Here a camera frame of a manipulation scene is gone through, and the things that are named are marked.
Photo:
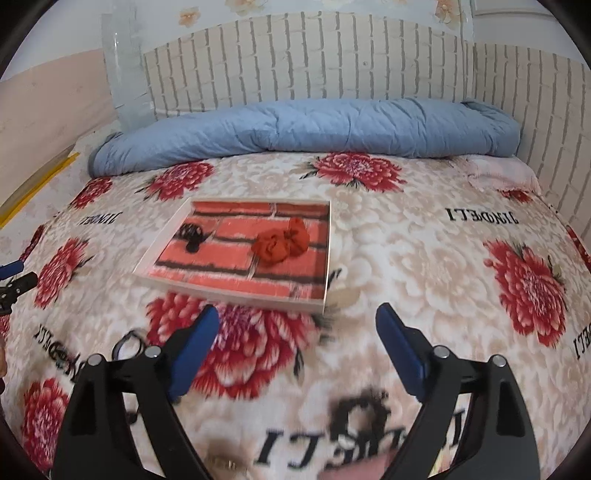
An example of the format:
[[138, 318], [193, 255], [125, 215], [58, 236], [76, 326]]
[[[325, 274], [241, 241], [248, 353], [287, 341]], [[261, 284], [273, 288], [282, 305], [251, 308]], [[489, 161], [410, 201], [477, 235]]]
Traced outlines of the small black claw hair clip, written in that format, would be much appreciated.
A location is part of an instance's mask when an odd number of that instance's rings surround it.
[[200, 249], [200, 245], [211, 237], [211, 233], [205, 232], [204, 228], [198, 224], [183, 223], [179, 227], [176, 236], [179, 240], [185, 242], [185, 251], [187, 253], [196, 253]]

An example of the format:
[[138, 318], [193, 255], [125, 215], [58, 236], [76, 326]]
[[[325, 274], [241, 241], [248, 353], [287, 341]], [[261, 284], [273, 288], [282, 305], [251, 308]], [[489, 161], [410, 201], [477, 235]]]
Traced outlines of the red fabric scrunchie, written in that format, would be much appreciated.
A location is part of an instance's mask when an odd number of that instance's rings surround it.
[[287, 227], [259, 233], [252, 244], [252, 254], [266, 266], [280, 264], [303, 255], [310, 248], [310, 233], [301, 218], [290, 218]]

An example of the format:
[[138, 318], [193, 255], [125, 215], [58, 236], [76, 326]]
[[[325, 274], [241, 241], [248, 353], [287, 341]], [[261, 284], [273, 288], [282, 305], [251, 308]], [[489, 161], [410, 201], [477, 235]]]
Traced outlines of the yellow strip beside bed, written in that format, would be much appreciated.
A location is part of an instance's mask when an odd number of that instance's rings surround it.
[[50, 180], [71, 165], [79, 155], [71, 146], [32, 174], [2, 204], [1, 227], [4, 228]]

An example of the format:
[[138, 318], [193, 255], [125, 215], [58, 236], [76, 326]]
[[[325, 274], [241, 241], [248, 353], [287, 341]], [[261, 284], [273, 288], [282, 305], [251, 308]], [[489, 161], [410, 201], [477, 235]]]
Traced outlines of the floral plush bed blanket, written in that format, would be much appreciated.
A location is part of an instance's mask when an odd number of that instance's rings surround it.
[[550, 475], [590, 419], [590, 259], [517, 158], [267, 153], [99, 177], [19, 255], [2, 418], [43, 473], [76, 375], [206, 305], [221, 326], [177, 415], [218, 476], [315, 479], [399, 451], [419, 411], [389, 303], [455, 354], [507, 358]]

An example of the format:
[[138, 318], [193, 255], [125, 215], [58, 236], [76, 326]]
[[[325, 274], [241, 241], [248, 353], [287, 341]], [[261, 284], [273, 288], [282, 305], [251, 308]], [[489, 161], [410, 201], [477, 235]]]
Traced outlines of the tray with brick pattern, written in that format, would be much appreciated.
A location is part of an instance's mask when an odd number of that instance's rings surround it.
[[[257, 235], [303, 219], [310, 248], [266, 266], [252, 254]], [[207, 300], [310, 314], [325, 309], [332, 206], [327, 200], [192, 198], [154, 236], [133, 273], [144, 283]], [[211, 233], [196, 253], [176, 236], [183, 223]]]

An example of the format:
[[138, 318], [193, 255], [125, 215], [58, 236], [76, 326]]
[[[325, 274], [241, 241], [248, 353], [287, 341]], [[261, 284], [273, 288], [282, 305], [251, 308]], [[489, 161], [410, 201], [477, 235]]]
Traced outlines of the blue folded quilt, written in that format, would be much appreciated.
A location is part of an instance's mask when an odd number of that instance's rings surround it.
[[304, 99], [189, 113], [111, 136], [91, 177], [262, 152], [368, 153], [403, 158], [511, 157], [521, 126], [479, 101]]

